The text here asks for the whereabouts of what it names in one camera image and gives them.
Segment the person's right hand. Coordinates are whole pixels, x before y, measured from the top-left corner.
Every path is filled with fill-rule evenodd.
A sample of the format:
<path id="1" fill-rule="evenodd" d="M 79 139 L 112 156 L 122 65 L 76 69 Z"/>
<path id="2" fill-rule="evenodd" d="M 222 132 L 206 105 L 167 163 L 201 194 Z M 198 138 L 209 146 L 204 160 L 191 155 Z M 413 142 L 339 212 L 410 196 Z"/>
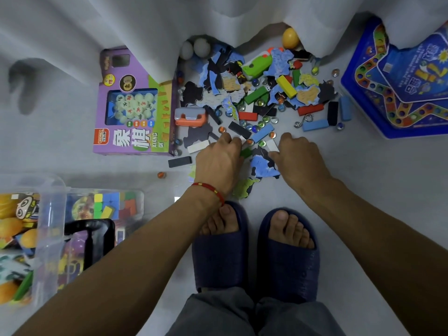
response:
<path id="1" fill-rule="evenodd" d="M 291 133 L 284 133 L 278 151 L 282 154 L 282 170 L 279 172 L 303 201 L 322 194 L 334 180 L 317 145 L 307 138 L 294 138 Z"/>

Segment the person's right forearm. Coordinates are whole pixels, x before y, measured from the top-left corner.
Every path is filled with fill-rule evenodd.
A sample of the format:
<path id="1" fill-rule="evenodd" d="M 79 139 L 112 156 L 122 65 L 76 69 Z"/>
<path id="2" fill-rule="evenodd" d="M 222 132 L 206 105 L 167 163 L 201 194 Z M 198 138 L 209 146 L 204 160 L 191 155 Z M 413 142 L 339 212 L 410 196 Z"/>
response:
<path id="1" fill-rule="evenodd" d="M 338 235 L 412 336 L 448 336 L 448 250 L 341 181 L 302 181 L 303 201 Z"/>

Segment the person's right foot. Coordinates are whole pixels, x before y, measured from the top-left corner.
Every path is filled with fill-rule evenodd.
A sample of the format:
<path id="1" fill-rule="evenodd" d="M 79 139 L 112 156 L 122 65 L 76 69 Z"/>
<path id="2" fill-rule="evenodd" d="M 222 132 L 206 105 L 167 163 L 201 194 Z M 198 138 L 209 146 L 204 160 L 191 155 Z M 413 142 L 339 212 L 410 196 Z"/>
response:
<path id="1" fill-rule="evenodd" d="M 296 214 L 285 210 L 274 212 L 268 228 L 268 239 L 302 249 L 316 248 L 311 228 L 300 221 Z"/>

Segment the person's foot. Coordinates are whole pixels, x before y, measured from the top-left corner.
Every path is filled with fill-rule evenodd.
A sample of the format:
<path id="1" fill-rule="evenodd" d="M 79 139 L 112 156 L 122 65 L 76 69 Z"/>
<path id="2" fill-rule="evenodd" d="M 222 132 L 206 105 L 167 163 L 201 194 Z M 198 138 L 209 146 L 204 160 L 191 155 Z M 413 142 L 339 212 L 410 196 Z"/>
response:
<path id="1" fill-rule="evenodd" d="M 240 230 L 234 208 L 224 204 L 216 213 L 210 216 L 199 230 L 200 236 L 221 235 Z"/>
<path id="2" fill-rule="evenodd" d="M 316 248 L 311 228 L 300 221 L 296 214 L 285 210 L 274 212 L 268 228 L 268 239 L 302 249 Z"/>

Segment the person's left foot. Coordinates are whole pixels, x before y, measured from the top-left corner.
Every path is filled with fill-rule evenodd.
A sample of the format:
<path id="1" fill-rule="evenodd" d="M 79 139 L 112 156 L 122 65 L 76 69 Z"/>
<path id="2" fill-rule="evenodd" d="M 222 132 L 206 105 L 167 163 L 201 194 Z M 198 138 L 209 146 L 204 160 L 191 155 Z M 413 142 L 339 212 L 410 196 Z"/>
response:
<path id="1" fill-rule="evenodd" d="M 240 230 L 234 208 L 224 204 L 216 213 L 210 216 L 199 230 L 200 236 L 221 235 Z"/>

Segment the green plastic toy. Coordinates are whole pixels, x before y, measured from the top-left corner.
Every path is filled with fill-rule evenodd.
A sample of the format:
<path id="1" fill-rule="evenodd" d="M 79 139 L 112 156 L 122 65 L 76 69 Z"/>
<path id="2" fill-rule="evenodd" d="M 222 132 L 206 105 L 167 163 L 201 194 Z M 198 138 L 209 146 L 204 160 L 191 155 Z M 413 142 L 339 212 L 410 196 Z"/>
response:
<path id="1" fill-rule="evenodd" d="M 272 56 L 269 52 L 264 51 L 251 61 L 242 65 L 241 69 L 248 80 L 260 77 L 264 71 L 268 70 L 272 64 Z"/>

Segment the pile of jigsaw puzzle pieces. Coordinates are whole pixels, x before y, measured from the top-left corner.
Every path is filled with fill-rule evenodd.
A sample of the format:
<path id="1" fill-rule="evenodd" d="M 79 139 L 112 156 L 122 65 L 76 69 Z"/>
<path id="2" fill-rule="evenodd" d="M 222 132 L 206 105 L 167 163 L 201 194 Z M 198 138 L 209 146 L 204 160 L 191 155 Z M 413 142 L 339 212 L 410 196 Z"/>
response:
<path id="1" fill-rule="evenodd" d="M 193 56 L 192 68 L 199 72 L 198 84 L 188 81 L 179 89 L 182 107 L 203 107 L 207 118 L 215 120 L 216 124 L 221 124 L 223 114 L 239 121 L 230 123 L 228 128 L 219 127 L 220 133 L 230 130 L 241 135 L 241 154 L 250 161 L 251 176 L 239 180 L 233 192 L 238 199 L 247 197 L 261 179 L 280 176 L 267 155 L 268 151 L 278 150 L 273 125 L 278 123 L 279 112 L 290 108 L 301 118 L 314 114 L 313 122 L 301 127 L 303 131 L 331 126 L 344 128 L 339 122 L 340 102 L 334 101 L 338 93 L 332 80 L 320 82 L 315 78 L 319 71 L 317 65 L 311 74 L 301 71 L 303 63 L 311 58 L 309 52 L 283 47 L 264 51 L 272 56 L 271 66 L 260 77 L 248 80 L 242 65 L 252 59 L 245 62 L 232 47 L 215 44 L 207 62 Z"/>

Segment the dark blue slipper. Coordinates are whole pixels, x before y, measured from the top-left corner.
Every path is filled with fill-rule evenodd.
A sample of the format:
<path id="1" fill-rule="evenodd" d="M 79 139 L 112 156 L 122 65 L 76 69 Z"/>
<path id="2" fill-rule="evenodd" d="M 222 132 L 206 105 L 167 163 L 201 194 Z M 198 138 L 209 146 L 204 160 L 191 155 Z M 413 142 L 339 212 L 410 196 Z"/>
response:
<path id="1" fill-rule="evenodd" d="M 299 248 L 274 241 L 268 237 L 271 219 L 284 210 L 298 217 L 310 233 L 315 247 Z M 320 250 L 316 233 L 310 222 L 299 212 L 279 207 L 263 218 L 257 240 L 257 289 L 259 298 L 302 304 L 317 300 L 320 271 Z"/>
<path id="2" fill-rule="evenodd" d="M 248 286 L 249 231 L 244 208 L 226 201 L 236 213 L 239 230 L 197 237 L 192 244 L 196 289 L 221 290 Z"/>

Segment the yellow egg toy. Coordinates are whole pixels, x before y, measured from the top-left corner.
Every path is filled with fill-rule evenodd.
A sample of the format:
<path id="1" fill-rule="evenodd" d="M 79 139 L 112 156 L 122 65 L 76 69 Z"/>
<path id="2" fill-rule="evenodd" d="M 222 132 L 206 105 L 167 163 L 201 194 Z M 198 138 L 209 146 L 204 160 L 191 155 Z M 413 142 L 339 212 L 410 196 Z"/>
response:
<path id="1" fill-rule="evenodd" d="M 284 49 L 294 50 L 301 43 L 301 40 L 294 28 L 287 28 L 282 35 L 282 45 Z"/>

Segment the white curtain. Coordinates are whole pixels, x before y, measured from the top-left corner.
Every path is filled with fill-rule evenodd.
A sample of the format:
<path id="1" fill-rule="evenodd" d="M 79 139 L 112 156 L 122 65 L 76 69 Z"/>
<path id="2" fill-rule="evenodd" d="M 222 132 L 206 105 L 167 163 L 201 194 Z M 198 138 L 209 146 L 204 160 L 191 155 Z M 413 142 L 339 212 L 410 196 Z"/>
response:
<path id="1" fill-rule="evenodd" d="M 365 11 L 381 18 L 392 44 L 408 48 L 448 21 L 448 0 L 0 0 L 0 78 L 7 81 L 17 60 L 42 59 L 96 83 L 100 51 L 126 46 L 163 82 L 190 37 L 236 47 L 280 22 L 321 58 Z"/>

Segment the colourful puzzle cube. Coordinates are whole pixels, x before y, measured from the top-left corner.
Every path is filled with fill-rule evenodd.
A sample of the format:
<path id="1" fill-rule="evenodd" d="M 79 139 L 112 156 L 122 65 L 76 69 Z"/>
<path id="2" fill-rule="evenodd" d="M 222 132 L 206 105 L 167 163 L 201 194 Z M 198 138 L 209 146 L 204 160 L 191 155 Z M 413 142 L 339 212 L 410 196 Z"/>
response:
<path id="1" fill-rule="evenodd" d="M 120 220 L 137 215 L 137 195 L 133 191 L 93 195 L 93 218 Z"/>

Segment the blue star-shaped game box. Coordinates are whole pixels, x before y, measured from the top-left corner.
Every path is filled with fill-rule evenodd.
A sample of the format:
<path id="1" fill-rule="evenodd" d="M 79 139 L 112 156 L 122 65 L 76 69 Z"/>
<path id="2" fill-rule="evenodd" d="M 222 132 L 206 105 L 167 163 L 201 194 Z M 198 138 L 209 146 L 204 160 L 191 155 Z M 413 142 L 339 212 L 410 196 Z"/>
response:
<path id="1" fill-rule="evenodd" d="M 340 83 L 387 139 L 448 135 L 448 20 L 398 49 L 371 17 Z"/>

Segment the grey trousers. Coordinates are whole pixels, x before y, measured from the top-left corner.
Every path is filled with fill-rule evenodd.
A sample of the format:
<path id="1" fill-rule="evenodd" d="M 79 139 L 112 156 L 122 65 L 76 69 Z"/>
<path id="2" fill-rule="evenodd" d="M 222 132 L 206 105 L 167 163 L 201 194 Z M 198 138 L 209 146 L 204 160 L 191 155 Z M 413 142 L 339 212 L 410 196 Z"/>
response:
<path id="1" fill-rule="evenodd" d="M 345 336 L 321 302 L 255 303 L 240 287 L 191 295 L 166 336 Z"/>

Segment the clear plastic storage bin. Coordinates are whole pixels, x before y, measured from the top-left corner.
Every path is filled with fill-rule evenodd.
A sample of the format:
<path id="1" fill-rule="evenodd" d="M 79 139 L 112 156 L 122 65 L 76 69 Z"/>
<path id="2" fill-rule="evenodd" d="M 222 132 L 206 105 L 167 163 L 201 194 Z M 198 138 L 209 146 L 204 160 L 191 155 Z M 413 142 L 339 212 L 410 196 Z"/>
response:
<path id="1" fill-rule="evenodd" d="M 133 191 L 137 215 L 120 220 L 94 219 L 95 193 Z M 0 174 L 0 220 L 16 218 L 24 194 L 39 194 L 37 222 L 11 238 L 0 238 L 0 284 L 20 287 L 6 305 L 40 307 L 122 242 L 130 226 L 143 216 L 144 195 L 137 190 L 77 189 L 53 175 Z M 22 248 L 20 236 L 38 230 L 37 247 Z"/>

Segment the cartoon face toy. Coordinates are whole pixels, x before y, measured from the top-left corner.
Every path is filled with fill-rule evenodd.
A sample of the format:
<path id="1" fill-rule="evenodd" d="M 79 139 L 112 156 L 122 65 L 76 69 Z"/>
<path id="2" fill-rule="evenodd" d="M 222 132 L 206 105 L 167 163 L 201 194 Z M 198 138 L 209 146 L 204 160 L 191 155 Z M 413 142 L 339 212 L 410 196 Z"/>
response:
<path id="1" fill-rule="evenodd" d="M 23 222 L 37 222 L 39 218 L 40 195 L 25 193 L 17 204 L 16 217 Z"/>

